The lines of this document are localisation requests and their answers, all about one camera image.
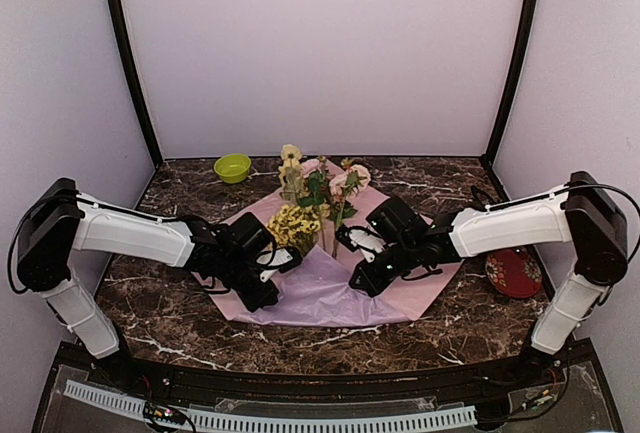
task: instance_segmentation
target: yellow flower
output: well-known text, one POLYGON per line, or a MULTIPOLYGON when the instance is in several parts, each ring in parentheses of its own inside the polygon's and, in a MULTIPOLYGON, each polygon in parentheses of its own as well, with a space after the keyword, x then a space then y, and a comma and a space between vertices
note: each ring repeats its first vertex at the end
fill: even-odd
POLYGON ((267 229, 279 247, 294 246, 304 256, 317 240, 316 232, 320 229, 320 223, 312 207, 284 205, 269 219, 267 229))
POLYGON ((293 167, 300 164, 302 153, 300 148, 295 145, 284 145, 280 152, 280 157, 284 160, 285 165, 293 167))

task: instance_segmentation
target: white cable tray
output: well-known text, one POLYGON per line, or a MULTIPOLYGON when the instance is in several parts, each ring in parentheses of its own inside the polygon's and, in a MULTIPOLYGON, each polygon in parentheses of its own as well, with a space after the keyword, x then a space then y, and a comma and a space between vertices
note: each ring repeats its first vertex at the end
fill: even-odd
MULTIPOLYGON (((139 398, 73 380, 67 380, 64 395, 120 416, 144 421, 145 402, 139 398)), ((201 433, 422 433, 477 424, 474 406, 401 416, 326 420, 229 415, 194 407, 181 411, 201 433)), ((191 430, 188 424, 182 429, 191 430)))

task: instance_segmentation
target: flower bouquet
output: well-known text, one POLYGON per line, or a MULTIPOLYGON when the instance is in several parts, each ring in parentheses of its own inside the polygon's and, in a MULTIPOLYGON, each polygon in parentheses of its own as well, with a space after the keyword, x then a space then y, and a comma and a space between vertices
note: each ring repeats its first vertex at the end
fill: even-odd
MULTIPOLYGON (((349 200, 355 198, 371 182, 369 170, 353 160, 344 159, 342 173, 331 175, 327 159, 319 156, 301 162, 302 153, 294 145, 282 147, 282 166, 279 167, 282 189, 280 196, 291 203, 274 215, 267 229, 274 235, 278 246, 294 246, 306 255, 318 241, 327 250, 326 220, 333 223, 334 231, 344 220, 356 215, 349 200)), ((336 258, 339 243, 334 236, 331 256, 336 258)))

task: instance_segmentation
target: green bowl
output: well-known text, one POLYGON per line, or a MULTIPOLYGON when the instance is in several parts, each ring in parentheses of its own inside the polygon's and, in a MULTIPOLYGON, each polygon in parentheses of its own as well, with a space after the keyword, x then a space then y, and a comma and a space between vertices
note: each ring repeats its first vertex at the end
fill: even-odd
POLYGON ((251 158, 247 155, 227 155, 220 158, 213 165, 213 169, 220 179, 230 185, 247 179, 251 171, 251 158))

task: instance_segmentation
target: red plate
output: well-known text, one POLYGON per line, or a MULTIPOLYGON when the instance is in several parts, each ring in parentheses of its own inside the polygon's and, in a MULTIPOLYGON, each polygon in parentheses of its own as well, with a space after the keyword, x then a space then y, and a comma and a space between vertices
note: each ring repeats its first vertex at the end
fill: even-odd
POLYGON ((511 298, 530 298, 542 286, 542 271, 524 248, 489 253, 486 271, 493 286, 511 298))

